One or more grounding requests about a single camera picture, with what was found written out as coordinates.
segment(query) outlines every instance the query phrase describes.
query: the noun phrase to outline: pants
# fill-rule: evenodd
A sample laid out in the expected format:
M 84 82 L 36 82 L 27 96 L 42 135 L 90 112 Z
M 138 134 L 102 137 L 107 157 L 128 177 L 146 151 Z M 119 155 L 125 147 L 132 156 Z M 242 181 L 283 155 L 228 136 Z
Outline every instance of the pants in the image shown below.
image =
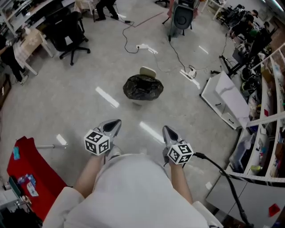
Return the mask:
M 25 69 L 21 68 L 17 60 L 15 59 L 13 47 L 7 48 L 7 50 L 1 55 L 2 61 L 10 66 L 12 69 L 13 74 L 15 75 L 16 79 L 21 82 L 22 76 L 20 72 L 25 72 Z
M 105 14 L 103 12 L 103 8 L 106 6 L 107 9 L 110 11 L 110 13 L 114 16 L 117 17 L 117 12 L 115 11 L 113 5 L 115 3 L 116 0 L 101 0 L 97 5 L 96 5 L 96 9 L 97 9 L 97 13 L 99 15 L 99 18 L 104 19 L 105 18 Z

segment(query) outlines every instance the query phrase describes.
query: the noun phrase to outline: bag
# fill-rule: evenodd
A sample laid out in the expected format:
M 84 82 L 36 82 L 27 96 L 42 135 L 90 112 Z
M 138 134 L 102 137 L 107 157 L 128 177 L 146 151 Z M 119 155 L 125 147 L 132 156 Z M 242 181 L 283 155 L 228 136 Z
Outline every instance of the bag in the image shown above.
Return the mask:
M 129 99 L 153 101 L 162 93 L 163 85 L 154 77 L 138 74 L 126 81 L 123 90 Z

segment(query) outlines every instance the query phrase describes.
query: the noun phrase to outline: black trash bag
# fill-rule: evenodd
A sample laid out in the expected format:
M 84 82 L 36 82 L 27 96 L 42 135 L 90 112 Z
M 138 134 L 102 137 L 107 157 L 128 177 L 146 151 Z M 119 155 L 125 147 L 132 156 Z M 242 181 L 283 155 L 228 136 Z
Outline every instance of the black trash bag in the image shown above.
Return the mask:
M 129 99 L 153 101 L 162 93 L 163 85 L 154 77 L 137 74 L 126 81 L 123 90 Z

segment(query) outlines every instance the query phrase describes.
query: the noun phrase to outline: gray floor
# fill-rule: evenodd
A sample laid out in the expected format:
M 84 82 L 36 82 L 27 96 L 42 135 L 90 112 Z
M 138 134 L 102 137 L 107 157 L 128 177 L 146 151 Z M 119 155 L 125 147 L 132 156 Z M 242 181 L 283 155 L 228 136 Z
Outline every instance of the gray floor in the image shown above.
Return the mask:
M 161 135 L 162 127 L 170 125 L 180 131 L 194 151 L 207 154 L 222 167 L 226 165 L 237 132 L 223 122 L 199 94 L 210 77 L 210 73 L 201 68 L 220 70 L 218 56 L 223 51 L 227 29 L 211 20 L 213 15 L 205 10 L 193 21 L 193 30 L 187 29 L 185 36 L 173 38 L 171 43 L 181 61 L 200 69 L 193 82 L 179 73 L 180 63 L 167 41 L 169 22 L 165 26 L 161 24 L 167 19 L 164 7 L 151 0 L 120 0 L 118 10 L 126 20 L 138 25 L 125 32 L 127 48 L 135 51 L 135 45 L 149 45 L 158 52 L 155 56 L 159 67 L 171 72 L 160 71 L 153 53 L 147 49 L 138 54 L 124 50 L 122 30 L 127 25 L 109 17 L 96 23 L 84 18 L 85 35 L 89 38 L 84 46 L 91 49 L 91 54 L 76 52 L 75 64 L 71 67 L 70 56 L 59 60 L 58 53 L 50 58 L 40 50 L 31 60 L 39 74 L 30 73 L 24 86 L 12 87 L 2 109 L 0 174 L 3 179 L 8 177 L 6 168 L 17 139 L 34 137 L 36 144 L 52 144 L 58 143 L 56 135 L 60 134 L 68 142 L 68 148 L 39 152 L 68 185 L 73 185 L 90 156 L 84 149 L 83 136 L 111 118 L 122 119 L 115 143 L 125 153 L 147 153 L 162 163 L 163 143 L 141 126 L 144 123 Z M 233 49 L 233 43 L 228 40 L 225 55 L 231 57 Z M 157 100 L 138 107 L 126 98 L 122 87 L 130 76 L 138 74 L 141 66 L 156 70 L 164 91 Z M 115 108 L 104 99 L 96 91 L 98 87 L 119 106 Z M 185 172 L 194 200 L 204 202 L 209 192 L 205 185 L 215 183 L 218 170 L 207 161 L 193 158 Z

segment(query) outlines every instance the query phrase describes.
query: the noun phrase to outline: black speaker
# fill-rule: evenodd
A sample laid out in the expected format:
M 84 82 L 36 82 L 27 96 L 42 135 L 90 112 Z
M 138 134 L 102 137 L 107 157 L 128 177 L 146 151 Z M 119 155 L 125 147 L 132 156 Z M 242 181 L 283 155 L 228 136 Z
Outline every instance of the black speaker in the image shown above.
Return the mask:
M 179 0 L 175 3 L 173 22 L 175 27 L 184 30 L 187 29 L 194 16 L 195 0 Z

